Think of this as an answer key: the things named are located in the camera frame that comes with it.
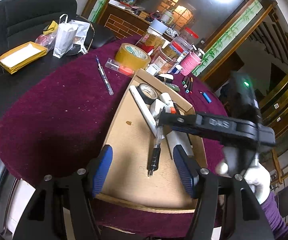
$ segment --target black leather couch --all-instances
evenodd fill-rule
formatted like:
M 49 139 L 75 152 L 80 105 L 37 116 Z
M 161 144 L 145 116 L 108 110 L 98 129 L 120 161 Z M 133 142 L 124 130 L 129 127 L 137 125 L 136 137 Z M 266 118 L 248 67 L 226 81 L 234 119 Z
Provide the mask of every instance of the black leather couch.
M 0 55 L 6 51 L 35 39 L 54 19 L 66 13 L 69 18 L 76 18 L 76 0 L 2 0 L 0 1 Z M 112 32 L 93 24 L 95 29 L 91 49 L 96 49 L 115 40 Z M 90 29 L 85 45 L 93 37 Z M 61 65 L 79 55 L 63 56 L 58 59 L 50 51 L 46 56 L 10 75 L 0 67 L 0 118 L 10 106 L 27 90 Z M 6 224 L 13 193 L 18 180 L 5 168 L 0 160 L 0 236 L 10 238 Z

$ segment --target green bamboo pattern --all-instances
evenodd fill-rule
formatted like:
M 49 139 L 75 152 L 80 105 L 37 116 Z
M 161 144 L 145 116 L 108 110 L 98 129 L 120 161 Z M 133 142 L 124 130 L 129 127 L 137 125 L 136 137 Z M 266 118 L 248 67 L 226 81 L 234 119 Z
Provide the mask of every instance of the green bamboo pattern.
M 259 11 L 262 8 L 260 2 L 255 0 L 244 12 L 243 14 L 232 24 L 231 27 L 213 44 L 213 46 L 205 53 L 202 63 L 197 66 L 192 74 L 197 76 L 203 69 L 205 69 L 208 65 L 210 59 L 214 59 L 223 48 L 223 44 L 226 41 L 229 43 L 239 34 L 239 25 L 242 23 L 248 24 L 250 20 L 252 20 L 257 13 L 255 11 Z
M 91 22 L 95 22 L 105 4 L 106 0 L 97 0 L 90 15 L 88 20 Z

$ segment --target cardboard box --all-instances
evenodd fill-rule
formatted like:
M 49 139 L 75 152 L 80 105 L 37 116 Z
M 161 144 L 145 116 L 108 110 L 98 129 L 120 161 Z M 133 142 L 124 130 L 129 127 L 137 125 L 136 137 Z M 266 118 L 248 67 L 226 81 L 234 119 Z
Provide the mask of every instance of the cardboard box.
M 35 55 L 32 56 L 32 57 L 27 58 L 26 60 L 22 61 L 21 63 L 13 66 L 13 67 L 11 67 L 11 68 L 7 67 L 6 65 L 4 65 L 4 64 L 1 62 L 2 59 L 6 58 L 7 56 L 13 54 L 13 53 L 16 52 L 16 51 L 19 51 L 19 50 L 22 49 L 22 48 L 25 48 L 25 47 L 26 47 L 27 45 L 29 45 L 29 44 L 31 44 L 34 48 L 41 50 L 41 52 L 35 54 Z M 47 54 L 47 49 L 46 49 L 45 47 L 43 47 L 43 46 L 41 46 L 41 45 L 39 45 L 39 44 L 37 44 L 37 43 L 34 43 L 34 42 L 32 42 L 32 41 L 29 41 L 29 42 L 27 42 L 27 43 L 25 43 L 25 44 L 22 44 L 22 45 L 14 48 L 14 49 L 9 50 L 8 52 L 6 52 L 6 53 L 4 53 L 3 55 L 1 55 L 1 56 L 0 56 L 0 65 L 1 65 L 3 68 L 5 68 L 7 72 L 9 72 L 9 73 L 11 73 L 11 74 L 14 74 L 14 73 L 17 72 L 18 70 L 20 70 L 22 67 L 26 66 L 27 64 L 33 62 L 34 60 L 36 60 L 36 59 L 38 59 L 38 58 L 40 58 L 40 57 L 45 56 L 46 54 Z
M 129 86 L 140 83 L 151 85 L 159 94 L 169 93 L 180 111 L 195 114 L 188 101 L 143 69 L 137 71 Z M 192 135 L 190 138 L 197 162 L 201 167 L 207 167 L 202 138 Z M 184 190 L 166 139 L 161 143 L 159 169 L 148 177 L 148 155 L 152 152 L 154 139 L 127 88 L 104 142 L 113 148 L 113 161 L 102 192 L 96 198 L 149 212 L 194 212 L 196 200 Z

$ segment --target maroon velvet cloth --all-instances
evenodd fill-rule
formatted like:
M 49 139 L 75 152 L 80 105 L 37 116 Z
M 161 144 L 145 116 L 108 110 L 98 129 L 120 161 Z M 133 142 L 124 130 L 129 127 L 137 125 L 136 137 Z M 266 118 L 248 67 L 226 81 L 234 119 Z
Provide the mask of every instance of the maroon velvet cloth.
M 98 71 L 114 58 L 123 42 L 135 44 L 139 36 L 90 51 L 44 78 L 25 93 L 0 120 L 0 158 L 17 178 L 36 186 L 44 175 L 69 175 L 96 157 L 130 78 L 105 68 L 114 91 L 110 96 Z M 182 88 L 183 76 L 174 75 Z M 199 91 L 207 92 L 208 104 Z M 194 77 L 191 95 L 180 94 L 196 111 L 226 115 L 221 102 Z M 222 160 L 221 145 L 204 139 L 208 167 L 214 171 Z M 95 200 L 96 221 L 141 235 L 184 236 L 193 214 L 158 214 L 122 208 Z

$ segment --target metal screw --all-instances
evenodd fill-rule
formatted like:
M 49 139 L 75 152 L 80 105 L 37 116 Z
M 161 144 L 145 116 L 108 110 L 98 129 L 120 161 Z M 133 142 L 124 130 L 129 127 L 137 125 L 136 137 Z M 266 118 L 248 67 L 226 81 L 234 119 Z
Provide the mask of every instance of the metal screw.
M 243 179 L 243 176 L 242 176 L 241 174 L 235 174 L 234 178 L 235 178 L 236 180 L 241 181 L 241 180 Z
M 44 177 L 44 181 L 49 181 L 49 180 L 51 180 L 52 179 L 52 175 L 46 175 L 45 177 Z
M 206 168 L 201 168 L 201 174 L 204 174 L 204 175 L 207 175 L 207 174 L 209 174 L 209 170 L 208 169 L 206 169 Z
M 79 169 L 78 171 L 77 171 L 77 174 L 78 175 L 83 175 L 83 174 L 85 174 L 86 173 L 86 170 L 85 169 Z

